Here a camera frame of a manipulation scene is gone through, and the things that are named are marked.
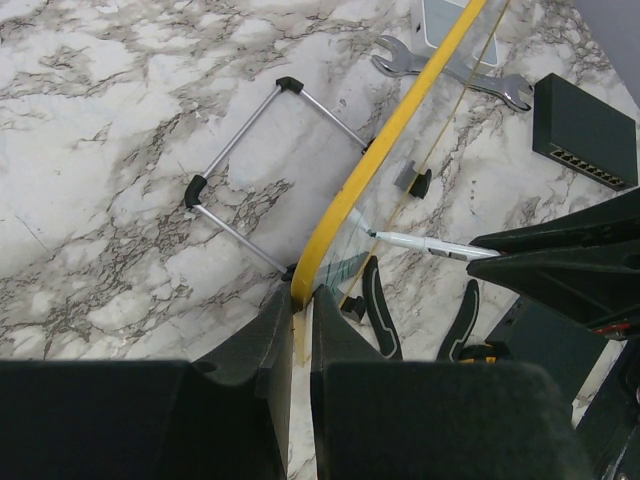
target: black plastic corner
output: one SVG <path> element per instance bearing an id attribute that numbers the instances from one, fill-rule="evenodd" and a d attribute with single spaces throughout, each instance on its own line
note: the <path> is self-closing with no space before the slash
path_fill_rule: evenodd
<path id="1" fill-rule="evenodd" d="M 191 179 L 187 190 L 184 192 L 184 204 L 187 208 L 202 204 L 200 201 L 200 192 L 202 192 L 202 189 L 206 186 L 207 179 L 202 175 L 195 175 L 193 179 Z"/>
<path id="2" fill-rule="evenodd" d="M 276 80 L 276 85 L 278 85 L 282 91 L 290 90 L 296 95 L 302 91 L 304 88 L 304 83 L 300 80 L 296 80 L 293 77 L 282 77 Z"/>
<path id="3" fill-rule="evenodd" d="M 371 145 L 373 145 L 373 142 L 375 142 L 375 141 L 376 141 L 376 137 L 373 137 L 373 138 L 371 139 L 371 141 L 370 141 L 369 143 L 367 143 L 367 146 L 366 146 L 366 147 L 364 147 L 364 148 L 362 149 L 362 154 L 363 154 L 363 155 L 364 155 L 365 153 L 367 153 L 367 150 L 369 150 L 369 147 L 371 147 Z"/>
<path id="4" fill-rule="evenodd" d="M 427 170 L 427 173 L 424 175 L 418 175 L 416 181 L 413 182 L 411 189 L 409 190 L 409 194 L 412 197 L 424 199 L 427 196 L 427 192 L 429 191 L 429 186 L 431 186 L 431 177 L 433 174 L 431 173 L 431 169 Z"/>
<path id="5" fill-rule="evenodd" d="M 282 274 L 282 277 L 280 277 L 280 279 L 283 282 L 290 282 L 291 280 L 293 280 L 293 274 L 296 273 L 296 267 L 297 266 L 298 266 L 297 263 L 293 263 L 293 264 L 289 265 L 287 267 L 287 271 Z"/>

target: black box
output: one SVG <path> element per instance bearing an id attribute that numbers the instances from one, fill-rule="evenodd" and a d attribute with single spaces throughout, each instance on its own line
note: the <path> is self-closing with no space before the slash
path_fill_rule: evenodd
<path id="1" fill-rule="evenodd" d="M 533 150 L 614 190 L 638 185 L 636 123 L 553 73 L 535 87 Z"/>

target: black plastic part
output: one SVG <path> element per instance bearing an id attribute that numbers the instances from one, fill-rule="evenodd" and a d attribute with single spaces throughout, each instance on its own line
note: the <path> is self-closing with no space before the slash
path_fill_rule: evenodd
<path id="1" fill-rule="evenodd" d="M 362 318 L 364 317 L 364 314 L 367 311 L 366 309 L 367 307 L 364 303 L 364 298 L 347 297 L 344 303 L 342 304 L 342 308 L 340 310 L 346 313 L 354 313 L 358 319 L 357 320 L 358 323 L 360 323 L 362 321 Z"/>
<path id="2" fill-rule="evenodd" d="M 424 174 L 419 174 L 416 178 L 416 181 L 413 182 L 413 185 L 411 185 L 409 195 L 415 198 L 423 199 L 429 191 L 432 176 L 433 173 L 431 172 L 431 169 L 427 170 Z"/>
<path id="3" fill-rule="evenodd" d="M 460 310 L 456 315 L 451 328 L 444 337 L 440 350 L 436 356 L 437 360 L 456 362 L 460 359 L 460 353 L 464 348 L 471 331 L 478 318 L 480 307 L 480 289 L 476 280 L 467 283 Z"/>
<path id="4" fill-rule="evenodd" d="M 304 83 L 300 80 L 296 80 L 293 77 L 282 77 L 276 80 L 276 85 L 278 85 L 282 91 L 289 90 L 296 95 L 302 91 L 304 88 Z"/>
<path id="5" fill-rule="evenodd" d="M 187 208 L 201 205 L 200 192 L 207 186 L 207 179 L 202 175 L 194 175 L 184 192 L 184 204 Z"/>
<path id="6" fill-rule="evenodd" d="M 640 478 L 640 438 L 638 438 L 640 407 L 633 388 L 626 378 L 640 371 L 640 340 L 627 342 L 609 371 L 591 405 L 576 428 L 576 433 L 589 456 L 593 478 Z M 611 471 L 621 458 L 617 472 Z"/>
<path id="7" fill-rule="evenodd" d="M 363 155 L 364 155 L 365 153 L 367 153 L 367 150 L 369 150 L 369 147 L 371 147 L 371 145 L 373 145 L 373 142 L 375 142 L 375 140 L 376 140 L 376 137 L 373 137 L 373 138 L 371 139 L 371 141 L 370 141 L 369 143 L 367 143 L 367 146 L 366 146 L 366 147 L 364 147 L 364 148 L 362 149 L 362 154 L 363 154 Z"/>
<path id="8" fill-rule="evenodd" d="M 640 320 L 640 190 L 551 222 L 471 242 L 506 255 L 467 272 L 589 329 Z"/>
<path id="9" fill-rule="evenodd" d="M 290 291 L 193 364 L 0 362 L 5 479 L 287 475 Z"/>
<path id="10" fill-rule="evenodd" d="M 485 342 L 500 358 L 542 367 L 570 406 L 600 358 L 607 340 L 543 306 L 520 297 Z"/>
<path id="11" fill-rule="evenodd" d="M 319 479 L 331 478 L 325 471 L 324 370 L 332 362 L 384 360 L 342 317 L 331 289 L 321 285 L 313 294 L 313 338 L 311 340 L 311 412 Z"/>
<path id="12" fill-rule="evenodd" d="M 535 367 L 340 362 L 323 387 L 319 480 L 591 478 L 557 388 Z"/>
<path id="13" fill-rule="evenodd" d="M 296 273 L 296 268 L 298 268 L 297 263 L 289 265 L 287 267 L 287 271 L 282 274 L 282 277 L 280 277 L 280 279 L 283 282 L 290 282 L 291 280 L 293 280 L 293 274 Z"/>
<path id="14" fill-rule="evenodd" d="M 367 308 L 367 315 L 380 345 L 380 353 L 390 360 L 402 360 L 402 347 L 393 319 L 384 299 L 378 258 L 374 255 L 369 259 L 362 274 L 362 296 Z"/>

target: clear plastic panel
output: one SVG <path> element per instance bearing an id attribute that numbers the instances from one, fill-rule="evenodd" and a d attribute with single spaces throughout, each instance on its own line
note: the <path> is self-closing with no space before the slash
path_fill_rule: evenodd
<path id="1" fill-rule="evenodd" d="M 477 68 L 476 59 L 482 57 L 482 51 L 488 45 L 508 3 L 509 0 L 489 0 L 458 46 L 454 56 L 462 59 L 474 71 Z M 389 229 L 393 216 L 408 197 L 407 192 L 395 183 L 403 172 L 403 176 L 411 171 L 424 173 L 429 161 L 437 157 L 438 142 L 466 90 L 466 85 L 446 72 L 438 76 L 381 168 L 360 196 L 349 219 L 333 239 L 314 277 L 314 289 L 321 284 L 327 285 L 340 302 L 349 294 L 369 256 L 377 248 L 377 242 L 367 234 L 367 229 Z M 415 175 L 409 173 L 409 176 L 415 179 Z"/>

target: metal rod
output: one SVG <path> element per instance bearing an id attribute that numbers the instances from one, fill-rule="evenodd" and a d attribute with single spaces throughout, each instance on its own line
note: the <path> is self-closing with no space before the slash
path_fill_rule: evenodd
<path id="1" fill-rule="evenodd" d="M 340 129 L 346 133 L 347 135 L 349 135 L 353 140 L 356 141 L 356 143 L 358 143 L 362 148 L 367 148 L 368 143 L 365 142 L 364 140 L 362 140 L 358 134 L 356 132 L 354 132 L 353 130 L 351 130 L 349 127 L 347 127 L 342 120 L 340 120 L 338 117 L 336 117 L 333 113 L 331 113 L 331 111 L 326 108 L 324 105 L 322 105 L 320 102 L 318 102 L 315 98 L 313 98 L 311 95 L 309 95 L 306 90 L 302 89 L 300 90 L 300 95 L 302 95 L 311 105 L 313 105 L 315 108 L 317 108 L 321 113 L 323 113 L 324 115 L 326 115 L 327 117 L 329 117 L 329 119 L 335 123 L 338 127 L 340 127 Z"/>
<path id="2" fill-rule="evenodd" d="M 224 223 L 220 218 L 216 217 L 213 213 L 211 213 L 209 210 L 204 208 L 202 205 L 194 205 L 193 208 L 198 210 L 200 213 L 202 213 L 205 217 L 207 217 L 212 222 L 216 223 L 225 232 L 230 233 L 236 240 L 238 240 L 241 244 L 243 244 L 245 247 L 247 247 L 249 250 L 251 250 L 257 256 L 259 256 L 261 259 L 267 262 L 269 265 L 275 267 L 277 270 L 281 271 L 282 273 L 287 273 L 287 269 L 283 265 L 281 265 L 277 260 L 275 260 L 273 257 L 268 255 L 267 253 L 263 252 L 257 245 L 253 244 L 252 242 L 244 238 L 239 232 L 237 232 L 236 230 L 231 228 L 229 225 Z"/>
<path id="3" fill-rule="evenodd" d="M 211 162 L 211 165 L 207 167 L 207 169 L 202 174 L 204 178 L 209 178 L 209 176 L 213 173 L 213 169 L 216 168 L 216 165 L 218 165 L 218 163 L 220 163 L 220 161 L 222 161 L 222 159 L 229 154 L 233 147 L 236 146 L 236 143 L 238 143 L 238 141 L 240 141 L 244 134 L 247 133 L 247 130 L 249 130 L 251 125 L 253 125 L 253 123 L 258 119 L 262 112 L 264 112 L 264 110 L 269 106 L 271 102 L 273 102 L 273 99 L 276 98 L 281 91 L 282 89 L 280 88 L 280 85 L 276 85 L 276 88 L 273 90 L 273 92 L 271 92 L 271 94 L 265 99 L 265 101 L 262 102 L 262 105 L 260 105 L 258 109 L 253 112 L 253 115 L 249 117 L 249 120 L 246 121 L 246 123 L 240 128 L 240 130 L 238 130 L 238 133 L 233 136 L 231 141 L 227 143 L 227 145 L 222 149 L 222 151 L 213 160 L 213 162 Z"/>

